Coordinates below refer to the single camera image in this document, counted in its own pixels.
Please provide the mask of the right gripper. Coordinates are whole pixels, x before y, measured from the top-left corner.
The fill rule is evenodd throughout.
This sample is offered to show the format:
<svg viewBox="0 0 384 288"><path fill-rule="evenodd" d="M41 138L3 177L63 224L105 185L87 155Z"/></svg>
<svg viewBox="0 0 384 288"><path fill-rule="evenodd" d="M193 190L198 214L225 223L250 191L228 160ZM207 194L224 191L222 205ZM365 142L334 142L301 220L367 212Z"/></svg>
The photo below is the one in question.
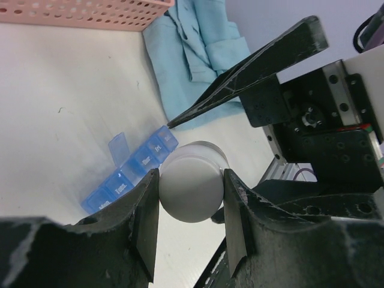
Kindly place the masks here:
<svg viewBox="0 0 384 288"><path fill-rule="evenodd" d="M280 83L274 75L327 49L320 19L303 18L218 76L198 100L169 121L175 128L240 95L248 120L263 128L282 164L308 163L320 182L265 180L249 189L286 212L378 219L383 134L360 74L339 60Z"/></svg>

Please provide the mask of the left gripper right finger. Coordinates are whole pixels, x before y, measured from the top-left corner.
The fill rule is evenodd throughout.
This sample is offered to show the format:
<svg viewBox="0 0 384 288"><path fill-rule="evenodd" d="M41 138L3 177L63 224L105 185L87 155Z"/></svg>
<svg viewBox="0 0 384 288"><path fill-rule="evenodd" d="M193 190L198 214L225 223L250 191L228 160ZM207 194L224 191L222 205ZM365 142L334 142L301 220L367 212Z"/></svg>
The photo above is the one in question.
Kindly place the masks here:
<svg viewBox="0 0 384 288"><path fill-rule="evenodd" d="M224 220L230 276L236 287L382 287L383 190L378 219L292 215L251 196L224 172Z"/></svg>

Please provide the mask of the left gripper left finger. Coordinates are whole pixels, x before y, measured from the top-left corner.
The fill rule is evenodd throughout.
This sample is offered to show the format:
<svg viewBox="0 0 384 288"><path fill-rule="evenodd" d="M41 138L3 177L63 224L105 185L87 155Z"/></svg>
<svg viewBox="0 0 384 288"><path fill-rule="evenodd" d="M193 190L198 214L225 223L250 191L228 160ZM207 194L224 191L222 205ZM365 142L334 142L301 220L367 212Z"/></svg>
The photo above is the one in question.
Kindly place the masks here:
<svg viewBox="0 0 384 288"><path fill-rule="evenodd" d="M154 280L158 169L74 225L1 218L2 287L147 287Z"/></svg>

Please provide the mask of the blue weekly pill organizer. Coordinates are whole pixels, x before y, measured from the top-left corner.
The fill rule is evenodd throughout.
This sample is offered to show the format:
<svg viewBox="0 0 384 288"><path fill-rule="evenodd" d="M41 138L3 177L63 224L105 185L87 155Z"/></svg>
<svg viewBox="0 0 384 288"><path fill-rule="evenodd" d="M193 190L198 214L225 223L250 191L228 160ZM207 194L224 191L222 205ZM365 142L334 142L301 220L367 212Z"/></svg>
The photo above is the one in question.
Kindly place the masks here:
<svg viewBox="0 0 384 288"><path fill-rule="evenodd" d="M178 146L167 126L149 136L134 152L130 152L124 133L109 142L116 169L82 202L82 208L94 214L129 193L151 170L159 168Z"/></svg>

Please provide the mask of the white capped pill bottle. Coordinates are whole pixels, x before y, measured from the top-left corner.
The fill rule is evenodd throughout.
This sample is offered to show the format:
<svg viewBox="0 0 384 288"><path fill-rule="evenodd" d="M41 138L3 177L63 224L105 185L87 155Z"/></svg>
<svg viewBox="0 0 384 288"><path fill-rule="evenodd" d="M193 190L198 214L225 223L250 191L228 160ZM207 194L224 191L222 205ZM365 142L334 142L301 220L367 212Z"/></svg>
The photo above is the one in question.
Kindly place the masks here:
<svg viewBox="0 0 384 288"><path fill-rule="evenodd" d="M176 148L160 167L159 198L164 210L185 223L212 217L224 198L229 163L215 144L196 141Z"/></svg>

